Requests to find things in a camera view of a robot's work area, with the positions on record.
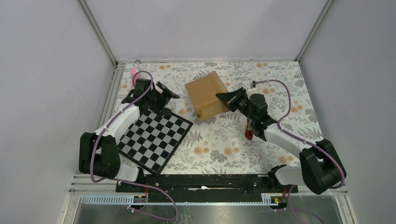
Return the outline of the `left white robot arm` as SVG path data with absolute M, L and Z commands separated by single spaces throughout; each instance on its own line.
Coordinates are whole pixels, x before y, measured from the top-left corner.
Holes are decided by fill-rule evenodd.
M 120 109 L 93 133 L 80 137 L 78 169 L 89 174 L 93 182 L 104 179 L 124 180 L 134 192 L 144 188 L 145 180 L 140 169 L 121 163 L 118 144 L 128 128 L 146 111 L 169 113 L 166 105 L 180 96 L 162 83 L 139 78 L 133 89 L 122 100 Z

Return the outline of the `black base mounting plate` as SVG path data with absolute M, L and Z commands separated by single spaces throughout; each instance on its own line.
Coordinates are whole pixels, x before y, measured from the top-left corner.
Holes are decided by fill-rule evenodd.
M 150 203 L 167 203 L 165 191 L 177 203 L 260 203 L 262 196 L 282 197 L 297 187 L 281 185 L 267 175 L 141 175 L 138 186 L 121 183 L 117 193 L 142 193 Z

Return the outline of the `left aluminium corner post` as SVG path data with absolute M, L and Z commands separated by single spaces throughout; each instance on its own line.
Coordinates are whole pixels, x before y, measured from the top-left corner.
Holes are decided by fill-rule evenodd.
M 80 5 L 86 19 L 88 20 L 88 23 L 90 24 L 94 34 L 96 35 L 100 45 L 102 46 L 106 56 L 110 60 L 111 64 L 113 66 L 118 65 L 118 60 L 116 59 L 113 51 L 110 48 L 110 45 L 108 44 L 103 32 L 101 31 L 99 24 L 97 23 L 88 3 L 86 0 L 77 0 L 78 4 Z

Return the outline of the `floral patterned table mat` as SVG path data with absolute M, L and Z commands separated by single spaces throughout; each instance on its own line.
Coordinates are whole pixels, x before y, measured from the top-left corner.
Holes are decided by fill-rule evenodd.
M 115 72 L 117 96 L 111 103 L 115 111 L 132 88 L 131 68 L 178 94 L 180 98 L 167 107 L 193 123 L 163 174 L 265 174 L 281 164 L 300 164 L 292 153 L 274 144 L 257 137 L 247 140 L 247 120 L 238 112 L 199 121 L 185 84 L 213 71 L 229 91 L 248 89 L 252 81 L 259 81 L 258 91 L 269 105 L 269 115 L 281 119 L 283 128 L 312 142 L 323 137 L 297 62 L 121 63 Z

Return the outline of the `pink triangular block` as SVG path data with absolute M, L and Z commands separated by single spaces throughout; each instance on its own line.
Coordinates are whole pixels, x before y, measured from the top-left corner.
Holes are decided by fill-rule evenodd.
M 131 78 L 132 78 L 132 88 L 135 89 L 136 82 L 137 82 L 138 79 L 141 78 L 141 76 L 138 73 L 136 68 L 131 68 L 130 72 L 131 72 Z

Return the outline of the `right aluminium corner post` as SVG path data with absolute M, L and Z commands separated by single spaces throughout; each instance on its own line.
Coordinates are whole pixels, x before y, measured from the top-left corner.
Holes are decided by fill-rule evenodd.
M 331 7 L 333 6 L 335 0 L 327 0 L 323 6 L 323 8 L 321 9 L 316 21 L 314 22 L 314 25 L 312 26 L 307 38 L 305 39 L 299 53 L 297 54 L 297 56 L 295 57 L 296 62 L 301 62 L 301 60 L 303 59 L 307 49 L 310 46 L 310 43 L 313 41 L 317 31 L 319 30 L 321 24 L 323 23 L 323 21 L 325 20 L 327 14 L 329 13 Z

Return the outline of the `black white checkerboard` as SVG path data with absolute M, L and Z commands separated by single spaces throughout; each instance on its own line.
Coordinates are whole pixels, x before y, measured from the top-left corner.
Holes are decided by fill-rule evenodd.
M 119 153 L 158 176 L 192 125 L 192 122 L 173 112 L 165 115 L 144 112 L 120 138 Z

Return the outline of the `red black utility knife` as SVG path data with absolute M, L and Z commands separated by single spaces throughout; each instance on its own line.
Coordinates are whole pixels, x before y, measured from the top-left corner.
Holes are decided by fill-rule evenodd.
M 254 134 L 253 134 L 253 131 L 252 131 L 251 127 L 250 127 L 250 119 L 247 118 L 247 125 L 246 125 L 246 130 L 245 130 L 245 137 L 246 137 L 246 139 L 248 139 L 248 140 L 252 140 L 253 135 L 254 135 Z

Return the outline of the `brown cardboard express box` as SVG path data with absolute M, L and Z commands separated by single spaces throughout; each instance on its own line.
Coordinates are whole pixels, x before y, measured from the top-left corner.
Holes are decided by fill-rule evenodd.
M 185 84 L 199 121 L 210 119 L 229 109 L 216 97 L 217 93 L 227 93 L 228 90 L 217 72 Z

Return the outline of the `aluminium corner post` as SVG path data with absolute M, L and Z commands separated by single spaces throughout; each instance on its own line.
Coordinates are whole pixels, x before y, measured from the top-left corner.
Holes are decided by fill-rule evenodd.
M 329 13 L 331 7 L 333 6 L 335 0 L 327 0 L 323 6 L 323 8 L 321 9 L 316 21 L 314 22 L 314 25 L 312 26 L 307 38 L 305 39 L 299 53 L 297 54 L 297 56 L 295 57 L 296 62 L 301 62 L 301 60 L 303 59 L 307 49 L 310 46 L 310 43 L 313 41 L 317 31 L 319 30 L 321 24 L 323 23 L 323 21 L 325 20 L 327 14 Z
M 78 4 L 80 5 L 86 19 L 88 20 L 88 23 L 90 24 L 94 34 L 96 35 L 100 45 L 102 46 L 106 56 L 110 60 L 111 64 L 113 66 L 118 65 L 118 60 L 116 59 L 113 51 L 110 48 L 110 45 L 108 44 L 103 32 L 101 31 L 99 24 L 97 23 L 88 3 L 86 0 L 77 0 Z

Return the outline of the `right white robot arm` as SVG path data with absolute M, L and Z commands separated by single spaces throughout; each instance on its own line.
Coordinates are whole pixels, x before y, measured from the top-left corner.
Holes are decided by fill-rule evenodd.
M 266 99 L 256 88 L 217 93 L 216 97 L 230 111 L 238 111 L 247 118 L 249 136 L 275 144 L 300 160 L 299 166 L 282 165 L 271 169 L 270 190 L 280 192 L 286 185 L 304 185 L 320 195 L 344 185 L 347 174 L 333 144 L 326 139 L 313 143 L 282 128 L 268 114 Z

